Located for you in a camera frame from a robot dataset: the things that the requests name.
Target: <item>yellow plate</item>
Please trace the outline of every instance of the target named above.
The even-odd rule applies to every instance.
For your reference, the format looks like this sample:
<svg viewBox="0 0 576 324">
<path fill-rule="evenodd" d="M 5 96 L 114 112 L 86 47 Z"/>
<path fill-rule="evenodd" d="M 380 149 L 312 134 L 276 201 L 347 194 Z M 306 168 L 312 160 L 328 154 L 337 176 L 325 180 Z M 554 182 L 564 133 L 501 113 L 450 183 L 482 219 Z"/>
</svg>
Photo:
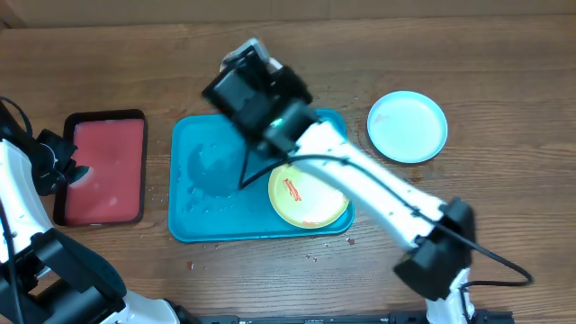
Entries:
<svg viewBox="0 0 576 324">
<path fill-rule="evenodd" d="M 331 224 L 349 203 L 340 191 L 295 166 L 279 166 L 272 171 L 268 195 L 280 217 L 303 229 Z"/>
</svg>

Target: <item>wooden table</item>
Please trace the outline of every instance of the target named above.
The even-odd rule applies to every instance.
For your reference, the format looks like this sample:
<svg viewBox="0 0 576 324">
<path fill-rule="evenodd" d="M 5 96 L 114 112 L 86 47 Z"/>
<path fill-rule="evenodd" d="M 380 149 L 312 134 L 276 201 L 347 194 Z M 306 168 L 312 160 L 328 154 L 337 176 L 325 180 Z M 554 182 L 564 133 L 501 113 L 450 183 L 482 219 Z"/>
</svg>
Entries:
<svg viewBox="0 0 576 324">
<path fill-rule="evenodd" d="M 348 232 L 335 237 L 219 245 L 171 238 L 171 130 L 187 115 L 213 113 L 200 92 L 221 57 L 252 36 L 308 82 L 317 106 L 345 116 L 355 144 L 427 192 L 470 202 L 479 241 L 535 275 L 536 284 L 526 289 L 474 288 L 478 308 L 514 311 L 519 323 L 573 322 L 573 16 L 0 31 L 1 92 L 29 114 L 36 134 L 61 131 L 73 112 L 139 108 L 148 116 L 144 219 L 63 231 L 106 257 L 130 289 L 197 314 L 424 307 L 392 272 L 401 252 L 362 211 Z M 389 165 L 366 137 L 372 104 L 401 89 L 434 98 L 449 122 L 444 150 L 424 166 Z M 44 202 L 51 211 L 50 198 Z M 475 255 L 472 278 L 515 276 Z"/>
</svg>

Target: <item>cable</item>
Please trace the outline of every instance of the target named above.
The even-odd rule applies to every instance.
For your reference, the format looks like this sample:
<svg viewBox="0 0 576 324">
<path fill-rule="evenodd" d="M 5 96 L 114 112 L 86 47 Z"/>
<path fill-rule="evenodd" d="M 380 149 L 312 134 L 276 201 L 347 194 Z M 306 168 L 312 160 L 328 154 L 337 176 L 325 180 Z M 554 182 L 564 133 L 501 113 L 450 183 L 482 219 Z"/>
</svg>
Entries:
<svg viewBox="0 0 576 324">
<path fill-rule="evenodd" d="M 10 287 L 12 288 L 12 295 L 14 297 L 14 307 L 16 308 L 16 318 L 18 323 L 24 324 L 24 312 L 22 310 L 22 301 L 20 300 L 20 293 L 18 289 L 18 280 L 16 278 L 16 263 L 14 253 L 14 238 L 8 225 L 8 219 L 4 213 L 4 208 L 0 203 L 0 221 L 2 221 L 2 228 L 4 229 L 4 239 L 8 246 L 8 272 L 10 273 Z"/>
<path fill-rule="evenodd" d="M 422 212 L 420 212 L 420 209 L 418 207 L 412 206 L 408 201 L 406 201 L 402 196 L 400 196 L 398 193 L 393 191 L 387 184 L 385 184 L 377 176 L 373 175 L 372 173 L 370 173 L 368 170 L 366 170 L 362 166 L 359 166 L 357 163 L 350 161 L 347 157 L 333 157 L 333 156 L 321 155 L 321 154 L 310 154 L 310 155 L 304 155 L 304 156 L 298 156 L 298 157 L 288 157 L 284 160 L 275 162 L 272 165 L 263 168 L 261 171 L 259 171 L 255 175 L 252 175 L 248 180 L 246 180 L 246 182 L 244 182 L 243 180 L 244 180 L 244 174 L 246 172 L 246 163 L 248 162 L 248 149 L 247 149 L 247 153 L 246 153 L 246 156 L 244 159 L 244 166 L 242 167 L 242 173 L 240 174 L 240 181 L 239 181 L 238 187 L 241 190 L 241 189 L 245 188 L 246 186 L 255 182 L 261 176 L 267 174 L 268 172 L 272 171 L 273 169 L 275 169 L 279 166 L 282 166 L 285 164 L 291 164 L 293 162 L 301 161 L 301 160 L 305 160 L 305 159 L 321 159 L 321 160 L 336 161 L 336 162 L 342 163 L 345 166 L 354 167 L 358 171 L 362 172 L 364 175 L 368 176 L 371 180 L 376 182 L 379 186 L 381 186 L 384 190 L 386 190 L 392 197 L 394 197 L 396 200 L 398 200 L 400 203 L 402 203 L 406 208 L 412 210 L 412 213 L 415 216 L 422 218 L 424 221 L 433 225 L 435 228 L 442 230 L 446 235 L 452 237 L 452 239 L 456 239 L 456 240 L 460 241 L 460 243 L 468 246 L 468 248 L 471 248 L 471 249 L 474 249 L 474 250 L 480 252 L 481 254 L 485 255 L 486 257 L 489 257 L 492 260 L 504 265 L 505 267 L 514 270 L 515 272 L 519 273 L 520 275 L 522 275 L 526 278 L 526 280 L 522 281 L 522 282 L 473 281 L 473 282 L 469 282 L 469 283 L 463 283 L 460 286 L 459 291 L 460 291 L 460 299 L 461 299 L 462 308 L 463 308 L 463 315 L 466 318 L 466 322 L 468 324 L 471 324 L 472 322 L 470 321 L 470 316 L 468 314 L 468 310 L 465 307 L 466 301 L 465 301 L 465 295 L 464 294 L 468 291 L 469 287 L 472 287 L 475 285 L 498 286 L 498 287 L 522 287 L 522 286 L 530 285 L 531 283 L 534 282 L 534 278 L 532 277 L 532 275 L 527 270 L 522 268 L 520 265 L 517 265 L 511 261 L 508 261 L 506 258 L 504 258 L 502 256 L 499 256 L 495 253 L 492 253 L 487 248 L 485 248 L 481 245 L 478 245 L 478 244 L 470 241 L 467 238 L 464 238 L 462 235 L 454 232 L 453 230 L 447 228 L 446 226 L 440 224 L 439 222 L 430 219 L 428 216 L 426 216 Z"/>
<path fill-rule="evenodd" d="M 0 95 L 0 101 L 5 101 L 5 102 L 11 104 L 14 108 L 16 108 L 18 110 L 18 113 L 20 113 L 20 115 L 22 116 L 22 119 L 24 120 L 24 125 L 26 126 L 26 132 L 28 133 L 28 135 L 32 136 L 32 124 L 30 123 L 28 116 L 26 116 L 26 114 L 24 113 L 22 108 L 20 108 L 20 106 L 18 104 L 16 104 L 15 102 L 6 98 L 3 95 Z"/>
</svg>

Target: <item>blue tray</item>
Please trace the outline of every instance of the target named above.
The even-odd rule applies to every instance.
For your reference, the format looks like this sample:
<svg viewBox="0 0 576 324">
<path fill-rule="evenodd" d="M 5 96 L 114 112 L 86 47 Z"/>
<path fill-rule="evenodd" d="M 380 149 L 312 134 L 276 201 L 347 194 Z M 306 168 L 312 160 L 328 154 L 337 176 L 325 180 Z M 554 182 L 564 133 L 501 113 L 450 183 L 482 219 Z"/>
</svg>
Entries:
<svg viewBox="0 0 576 324">
<path fill-rule="evenodd" d="M 346 135 L 344 118 L 331 110 L 318 110 Z M 238 190 L 244 140 L 223 115 L 183 118 L 172 133 L 168 228 L 183 242 L 236 239 L 293 238 L 339 234 L 354 221 L 354 205 L 321 229 L 301 229 L 283 220 L 268 198 L 266 175 Z M 248 179 L 268 165 L 250 154 Z"/>
</svg>

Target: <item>beige wall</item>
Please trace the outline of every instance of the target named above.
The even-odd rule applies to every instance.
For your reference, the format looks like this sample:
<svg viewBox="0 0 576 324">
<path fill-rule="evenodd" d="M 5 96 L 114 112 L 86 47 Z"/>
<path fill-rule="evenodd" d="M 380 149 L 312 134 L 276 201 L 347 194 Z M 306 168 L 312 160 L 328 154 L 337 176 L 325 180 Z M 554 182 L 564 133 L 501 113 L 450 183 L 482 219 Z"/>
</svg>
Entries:
<svg viewBox="0 0 576 324">
<path fill-rule="evenodd" d="M 0 0 L 12 27 L 576 14 L 576 0 Z"/>
</svg>

